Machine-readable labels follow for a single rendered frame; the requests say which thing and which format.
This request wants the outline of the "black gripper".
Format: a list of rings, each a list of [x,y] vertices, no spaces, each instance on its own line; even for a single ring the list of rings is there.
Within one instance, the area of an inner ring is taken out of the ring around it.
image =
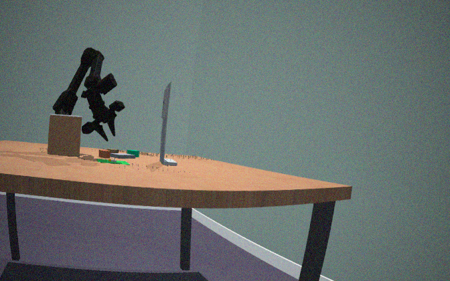
[[[123,102],[115,100],[115,102],[113,102],[109,106],[110,109],[106,110],[105,102],[102,101],[101,97],[95,98],[89,105],[89,109],[91,109],[93,113],[92,117],[95,120],[92,122],[87,122],[86,124],[84,124],[84,126],[82,126],[83,134],[90,134],[95,130],[102,136],[102,138],[105,139],[105,141],[108,141],[104,129],[102,125],[99,125],[99,122],[101,122],[103,119],[106,119],[110,131],[112,132],[113,136],[115,136],[115,117],[117,116],[117,114],[115,114],[115,111],[120,112],[125,108],[125,105],[123,104]]]

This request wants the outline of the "green block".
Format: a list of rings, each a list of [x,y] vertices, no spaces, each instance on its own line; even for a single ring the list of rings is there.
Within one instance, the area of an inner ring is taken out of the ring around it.
[[[132,155],[136,155],[136,157],[139,157],[139,151],[127,150],[127,154],[132,154]]]

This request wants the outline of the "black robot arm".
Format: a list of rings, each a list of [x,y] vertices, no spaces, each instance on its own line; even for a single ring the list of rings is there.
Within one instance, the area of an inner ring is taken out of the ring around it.
[[[67,90],[62,92],[60,97],[53,105],[55,114],[71,115],[77,102],[76,92],[80,87],[83,78],[85,77],[88,69],[91,67],[89,76],[86,77],[84,86],[86,91],[82,91],[81,98],[87,98],[90,104],[95,98],[101,97],[100,94],[106,94],[117,86],[117,82],[114,79],[112,73],[105,76],[103,79],[100,77],[102,61],[104,56],[93,48],[86,48],[81,57],[81,64],[76,74],[74,75]]]

